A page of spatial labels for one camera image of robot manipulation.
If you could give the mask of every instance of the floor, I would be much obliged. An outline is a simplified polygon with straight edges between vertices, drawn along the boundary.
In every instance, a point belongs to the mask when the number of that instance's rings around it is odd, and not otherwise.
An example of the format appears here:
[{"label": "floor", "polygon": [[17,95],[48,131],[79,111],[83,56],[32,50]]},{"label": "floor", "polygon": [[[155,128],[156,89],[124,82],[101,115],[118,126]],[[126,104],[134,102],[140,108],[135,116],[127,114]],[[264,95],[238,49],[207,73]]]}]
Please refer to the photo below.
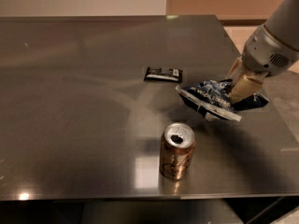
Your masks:
[{"label": "floor", "polygon": [[[255,26],[242,26],[242,27],[224,27],[227,34],[231,37],[233,42],[235,43],[235,46],[240,51],[240,53],[243,50],[244,44],[246,40],[249,38],[249,36],[253,33],[253,31],[256,29]],[[295,63],[290,70],[294,73],[299,74],[299,62]],[[298,126],[295,124],[297,123],[297,119],[293,119],[289,116],[289,114],[284,110],[283,108],[279,108],[279,104],[275,104],[278,106],[278,112],[280,113],[281,117],[284,118],[286,123],[289,125],[290,129],[293,129],[292,132],[296,136],[298,142],[299,142],[299,134],[298,133]],[[291,212],[285,217],[282,217],[279,220],[274,221],[272,224],[297,224],[299,223],[299,208]]]}]

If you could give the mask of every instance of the table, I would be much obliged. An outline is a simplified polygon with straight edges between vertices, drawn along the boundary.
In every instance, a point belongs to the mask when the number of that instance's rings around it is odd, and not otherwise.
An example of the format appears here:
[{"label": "table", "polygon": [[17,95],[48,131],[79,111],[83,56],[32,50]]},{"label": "table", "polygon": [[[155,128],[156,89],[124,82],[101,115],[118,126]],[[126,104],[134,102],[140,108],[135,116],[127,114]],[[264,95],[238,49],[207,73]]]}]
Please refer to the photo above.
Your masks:
[{"label": "table", "polygon": [[[270,102],[241,122],[207,122],[181,86],[225,78],[237,49],[215,16],[2,18],[0,201],[298,195],[298,142]],[[186,178],[159,173],[160,138],[190,125]]]}]

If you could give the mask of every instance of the can top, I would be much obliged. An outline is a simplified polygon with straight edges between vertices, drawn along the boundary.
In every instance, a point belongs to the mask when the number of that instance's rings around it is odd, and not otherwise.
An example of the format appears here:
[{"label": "can top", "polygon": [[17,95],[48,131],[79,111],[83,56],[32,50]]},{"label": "can top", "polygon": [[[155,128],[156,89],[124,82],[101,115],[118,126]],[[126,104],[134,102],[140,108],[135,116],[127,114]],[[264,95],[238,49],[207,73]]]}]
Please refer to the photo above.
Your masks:
[{"label": "can top", "polygon": [[195,134],[191,127],[184,123],[170,124],[164,132],[167,143],[174,147],[189,147],[195,139]]}]

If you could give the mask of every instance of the brown can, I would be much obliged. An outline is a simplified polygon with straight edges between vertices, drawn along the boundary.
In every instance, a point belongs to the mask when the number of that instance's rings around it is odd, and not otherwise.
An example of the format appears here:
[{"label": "brown can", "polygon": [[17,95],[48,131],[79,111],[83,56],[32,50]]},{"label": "brown can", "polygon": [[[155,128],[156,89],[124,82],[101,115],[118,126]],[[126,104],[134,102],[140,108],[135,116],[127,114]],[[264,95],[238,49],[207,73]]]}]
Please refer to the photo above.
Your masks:
[{"label": "brown can", "polygon": [[161,137],[160,172],[173,180],[186,175],[195,149],[195,135],[184,123],[169,125]]}]

